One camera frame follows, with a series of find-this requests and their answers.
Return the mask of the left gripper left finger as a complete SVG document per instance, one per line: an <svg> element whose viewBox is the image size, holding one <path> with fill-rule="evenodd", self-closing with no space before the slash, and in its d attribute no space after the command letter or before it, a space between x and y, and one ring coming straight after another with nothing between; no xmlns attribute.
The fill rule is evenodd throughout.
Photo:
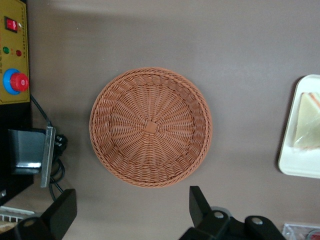
<svg viewBox="0 0 320 240"><path fill-rule="evenodd" d="M61 240L77 216L75 189L66 189L39 216L21 221L14 228L16 240Z"/></svg>

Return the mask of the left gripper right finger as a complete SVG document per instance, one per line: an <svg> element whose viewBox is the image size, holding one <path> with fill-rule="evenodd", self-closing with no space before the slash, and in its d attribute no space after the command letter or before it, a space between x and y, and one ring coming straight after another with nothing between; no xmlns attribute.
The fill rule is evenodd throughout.
<svg viewBox="0 0 320 240"><path fill-rule="evenodd" d="M223 240L231 219L222 208L211 208L199 186L189 187L189 213L193 222L180 240Z"/></svg>

